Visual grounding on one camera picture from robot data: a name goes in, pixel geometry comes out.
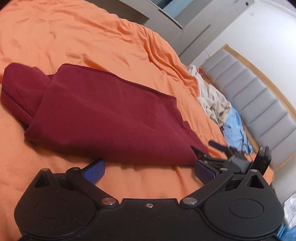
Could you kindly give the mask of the cream patterned garment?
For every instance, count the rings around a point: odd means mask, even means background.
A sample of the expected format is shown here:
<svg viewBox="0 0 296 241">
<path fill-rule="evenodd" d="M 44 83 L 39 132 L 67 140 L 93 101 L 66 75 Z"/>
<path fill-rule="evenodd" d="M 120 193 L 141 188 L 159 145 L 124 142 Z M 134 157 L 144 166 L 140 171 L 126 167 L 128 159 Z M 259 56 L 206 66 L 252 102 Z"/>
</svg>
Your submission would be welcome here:
<svg viewBox="0 0 296 241">
<path fill-rule="evenodd" d="M 195 65 L 189 65 L 187 71 L 197 80 L 200 93 L 197 101 L 207 116 L 217 123 L 219 127 L 222 127 L 231 111 L 231 103 L 216 87 L 205 82 Z"/>
</svg>

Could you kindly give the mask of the orange bed cover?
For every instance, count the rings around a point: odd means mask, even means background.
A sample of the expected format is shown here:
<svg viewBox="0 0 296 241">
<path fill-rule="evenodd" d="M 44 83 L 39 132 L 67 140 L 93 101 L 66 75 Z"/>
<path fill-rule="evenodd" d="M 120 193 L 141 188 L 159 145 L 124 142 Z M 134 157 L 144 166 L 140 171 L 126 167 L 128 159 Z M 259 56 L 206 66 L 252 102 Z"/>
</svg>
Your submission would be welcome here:
<svg viewBox="0 0 296 241">
<path fill-rule="evenodd" d="M 10 63 L 55 73 L 64 63 L 105 70 L 177 99 L 185 121 L 206 144 L 226 140 L 196 100 L 196 79 L 152 30 L 87 1 L 11 1 L 1 10 L 1 70 Z M 1 240 L 21 236 L 14 210 L 44 167 L 64 172 L 88 158 L 53 152 L 24 139 L 21 123 L 1 107 Z"/>
</svg>

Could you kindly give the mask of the right light blue curtain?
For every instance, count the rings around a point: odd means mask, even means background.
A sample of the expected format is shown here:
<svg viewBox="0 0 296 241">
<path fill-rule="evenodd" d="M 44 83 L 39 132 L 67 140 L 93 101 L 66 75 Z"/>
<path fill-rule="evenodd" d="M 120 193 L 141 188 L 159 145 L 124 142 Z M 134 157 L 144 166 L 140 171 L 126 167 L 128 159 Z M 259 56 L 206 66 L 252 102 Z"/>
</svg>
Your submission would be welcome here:
<svg viewBox="0 0 296 241">
<path fill-rule="evenodd" d="M 192 0 L 172 0 L 164 8 L 164 11 L 182 11 Z"/>
</svg>

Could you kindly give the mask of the grey built-in wardrobe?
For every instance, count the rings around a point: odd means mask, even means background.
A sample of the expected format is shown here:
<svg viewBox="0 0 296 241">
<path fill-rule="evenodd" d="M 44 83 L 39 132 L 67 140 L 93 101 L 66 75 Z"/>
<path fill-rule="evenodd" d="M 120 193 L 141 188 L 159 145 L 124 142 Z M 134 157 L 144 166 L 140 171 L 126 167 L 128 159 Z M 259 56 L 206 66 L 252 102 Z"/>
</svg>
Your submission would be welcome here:
<svg viewBox="0 0 296 241">
<path fill-rule="evenodd" d="M 93 1 L 120 18 L 141 24 L 164 38 L 188 65 L 253 1 L 192 1 L 182 11 L 164 11 L 170 1 Z"/>
</svg>

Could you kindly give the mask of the grey padded headboard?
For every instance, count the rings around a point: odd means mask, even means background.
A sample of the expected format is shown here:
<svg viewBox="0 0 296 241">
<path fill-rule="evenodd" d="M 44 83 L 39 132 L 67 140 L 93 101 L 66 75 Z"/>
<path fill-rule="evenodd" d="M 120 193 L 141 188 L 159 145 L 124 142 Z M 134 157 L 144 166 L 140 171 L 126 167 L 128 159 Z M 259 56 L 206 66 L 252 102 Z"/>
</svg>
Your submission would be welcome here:
<svg viewBox="0 0 296 241">
<path fill-rule="evenodd" d="M 295 157 L 295 108 L 250 61 L 224 45 L 202 64 L 213 84 L 238 111 L 255 151 L 269 146 L 278 171 Z"/>
</svg>

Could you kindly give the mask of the dark red sweater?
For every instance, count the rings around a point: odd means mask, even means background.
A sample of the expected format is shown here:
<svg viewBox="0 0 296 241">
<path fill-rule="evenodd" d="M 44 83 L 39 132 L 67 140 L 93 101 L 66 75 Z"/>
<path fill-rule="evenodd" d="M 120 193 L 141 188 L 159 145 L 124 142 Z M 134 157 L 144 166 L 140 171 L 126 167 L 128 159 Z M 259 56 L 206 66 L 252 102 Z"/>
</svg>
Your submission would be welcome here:
<svg viewBox="0 0 296 241">
<path fill-rule="evenodd" d="M 26 140 L 59 152 L 153 165 L 191 165 L 195 150 L 208 152 L 175 97 L 110 72 L 63 64 L 46 75 L 11 63 L 1 102 L 26 125 Z"/>
</svg>

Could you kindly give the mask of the light blue garment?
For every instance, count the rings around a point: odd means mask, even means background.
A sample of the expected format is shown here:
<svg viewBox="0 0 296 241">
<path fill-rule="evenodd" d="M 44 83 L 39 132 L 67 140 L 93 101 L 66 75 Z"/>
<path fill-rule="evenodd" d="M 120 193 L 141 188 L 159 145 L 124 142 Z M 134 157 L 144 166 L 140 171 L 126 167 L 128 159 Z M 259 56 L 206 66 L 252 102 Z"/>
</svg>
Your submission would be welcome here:
<svg viewBox="0 0 296 241">
<path fill-rule="evenodd" d="M 246 154 L 252 153 L 253 148 L 246 135 L 240 115 L 233 107 L 230 109 L 227 120 L 222 126 L 222 133 L 229 146 L 235 147 Z"/>
</svg>

